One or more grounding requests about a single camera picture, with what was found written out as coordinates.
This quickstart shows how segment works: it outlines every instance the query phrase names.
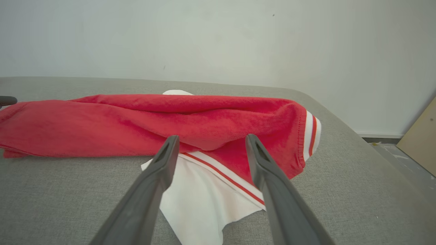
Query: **gray padded surface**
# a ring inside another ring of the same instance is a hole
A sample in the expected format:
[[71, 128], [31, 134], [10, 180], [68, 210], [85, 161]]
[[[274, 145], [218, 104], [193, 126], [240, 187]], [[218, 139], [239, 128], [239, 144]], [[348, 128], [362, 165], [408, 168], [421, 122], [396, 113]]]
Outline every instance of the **gray padded surface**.
[[[316, 153], [292, 182], [337, 244], [434, 244], [435, 209], [349, 127], [291, 89], [106, 78], [0, 78], [0, 93], [19, 101], [94, 94], [161, 94], [292, 99], [320, 119]], [[0, 158], [0, 244], [87, 244], [148, 157]], [[179, 244], [162, 214], [153, 244]], [[272, 244], [256, 212], [224, 228], [224, 244]]]

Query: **black object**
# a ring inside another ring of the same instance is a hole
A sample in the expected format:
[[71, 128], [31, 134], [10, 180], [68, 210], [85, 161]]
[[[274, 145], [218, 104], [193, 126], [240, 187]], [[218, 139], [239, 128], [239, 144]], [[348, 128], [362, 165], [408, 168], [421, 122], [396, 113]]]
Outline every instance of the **black object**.
[[91, 245], [151, 243], [162, 193], [173, 181], [179, 136], [170, 136], [91, 241]]
[[17, 103], [17, 98], [12, 96], [0, 96], [0, 108], [2, 106], [13, 105]]
[[[245, 145], [253, 182], [263, 193], [274, 244], [332, 245], [330, 236], [258, 137], [249, 134]], [[179, 137], [170, 136], [90, 245], [151, 243], [162, 193], [173, 180], [178, 152]]]
[[254, 185], [262, 191], [275, 245], [330, 245], [330, 236], [254, 134], [245, 138]]

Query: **white wall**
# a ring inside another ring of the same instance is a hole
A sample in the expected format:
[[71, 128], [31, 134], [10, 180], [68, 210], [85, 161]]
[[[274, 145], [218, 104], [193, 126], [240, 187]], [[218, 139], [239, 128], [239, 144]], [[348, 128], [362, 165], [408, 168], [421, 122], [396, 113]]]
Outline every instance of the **white wall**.
[[1, 0], [0, 76], [293, 88], [398, 136], [436, 90], [436, 1]]

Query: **striped trim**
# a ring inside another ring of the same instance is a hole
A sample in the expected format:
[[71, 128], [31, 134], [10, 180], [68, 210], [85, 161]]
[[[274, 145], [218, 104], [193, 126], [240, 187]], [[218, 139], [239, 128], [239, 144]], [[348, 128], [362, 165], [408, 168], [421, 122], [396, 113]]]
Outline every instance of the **striped trim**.
[[306, 162], [320, 144], [321, 122], [306, 111], [306, 128], [304, 129], [303, 157]]
[[259, 208], [265, 210], [265, 202], [263, 201], [262, 192], [228, 169], [226, 166], [222, 165], [217, 160], [199, 151], [180, 153], [179, 157], [187, 159], [188, 161], [191, 161], [209, 170], [215, 176], [231, 186], [235, 191], [251, 200]]

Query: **white fabric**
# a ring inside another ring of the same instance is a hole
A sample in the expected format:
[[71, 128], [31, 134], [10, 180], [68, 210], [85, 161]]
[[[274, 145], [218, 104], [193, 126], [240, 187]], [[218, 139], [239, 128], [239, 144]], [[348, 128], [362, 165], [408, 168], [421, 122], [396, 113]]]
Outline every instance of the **white fabric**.
[[266, 210], [262, 192], [217, 160], [200, 151], [183, 153], [180, 154], [179, 157], [187, 159], [188, 161], [210, 171], [220, 180], [224, 181], [224, 183], [239, 192], [242, 196], [256, 204], [259, 208]]
[[[168, 90], [163, 94], [193, 95], [183, 90]], [[160, 210], [182, 245], [222, 245], [225, 225], [264, 206], [228, 185], [206, 166], [193, 161], [179, 154], [173, 182], [162, 195]], [[144, 171], [150, 162], [142, 164], [141, 169]], [[242, 186], [252, 188], [250, 191], [257, 191], [256, 196], [259, 195], [259, 190], [244, 182]]]

